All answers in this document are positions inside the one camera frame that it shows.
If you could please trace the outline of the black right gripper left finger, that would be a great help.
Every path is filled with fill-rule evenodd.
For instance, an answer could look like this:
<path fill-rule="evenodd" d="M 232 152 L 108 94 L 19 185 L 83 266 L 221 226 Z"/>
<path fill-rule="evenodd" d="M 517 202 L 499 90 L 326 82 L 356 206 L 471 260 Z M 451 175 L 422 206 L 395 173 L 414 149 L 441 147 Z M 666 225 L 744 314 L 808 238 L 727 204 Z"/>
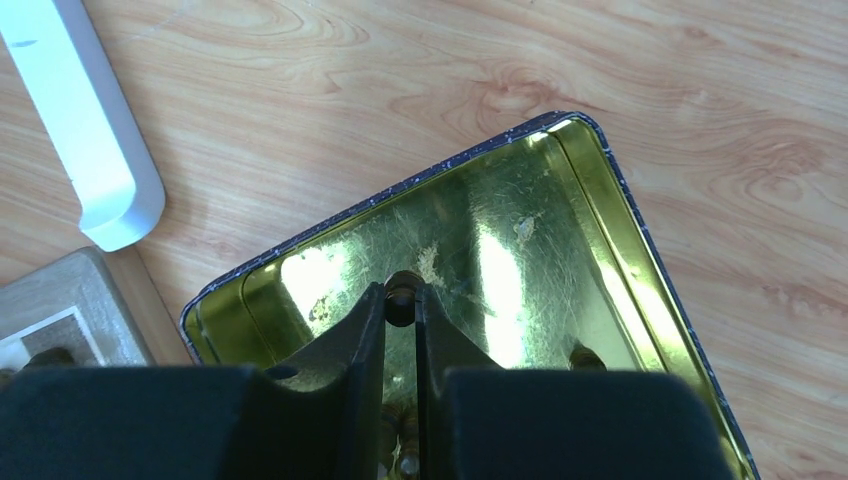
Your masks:
<path fill-rule="evenodd" d="M 5 479 L 374 479 L 384 296 L 254 366 L 36 367 L 1 391 Z"/>

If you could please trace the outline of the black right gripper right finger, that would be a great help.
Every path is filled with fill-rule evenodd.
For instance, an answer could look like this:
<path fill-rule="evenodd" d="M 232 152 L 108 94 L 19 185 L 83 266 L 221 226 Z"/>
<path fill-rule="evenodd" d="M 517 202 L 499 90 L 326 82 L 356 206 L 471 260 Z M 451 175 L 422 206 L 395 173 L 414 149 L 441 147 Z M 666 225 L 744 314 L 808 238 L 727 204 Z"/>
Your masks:
<path fill-rule="evenodd" d="M 425 479 L 729 479 L 713 421 L 675 376 L 505 369 L 416 294 Z"/>

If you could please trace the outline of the dark chess piece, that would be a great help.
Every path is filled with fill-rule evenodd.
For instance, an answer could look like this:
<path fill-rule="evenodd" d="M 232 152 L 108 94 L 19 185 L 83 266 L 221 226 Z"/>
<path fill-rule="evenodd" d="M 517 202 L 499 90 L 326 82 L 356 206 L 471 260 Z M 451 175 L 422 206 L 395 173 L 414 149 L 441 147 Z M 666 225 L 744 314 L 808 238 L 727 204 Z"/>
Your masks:
<path fill-rule="evenodd" d="M 393 273 L 385 283 L 385 320 L 399 328 L 415 322 L 416 295 L 424 280 L 417 273 L 401 270 Z"/>

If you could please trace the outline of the wooden chess board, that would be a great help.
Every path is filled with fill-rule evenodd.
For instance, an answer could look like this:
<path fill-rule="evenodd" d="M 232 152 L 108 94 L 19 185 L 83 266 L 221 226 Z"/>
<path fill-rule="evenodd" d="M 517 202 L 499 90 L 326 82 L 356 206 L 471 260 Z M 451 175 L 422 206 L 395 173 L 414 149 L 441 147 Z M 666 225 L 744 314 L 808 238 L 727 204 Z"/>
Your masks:
<path fill-rule="evenodd" d="M 144 366 L 154 362 L 121 291 L 122 267 L 140 265 L 84 247 L 1 287 L 1 384 L 43 365 Z"/>

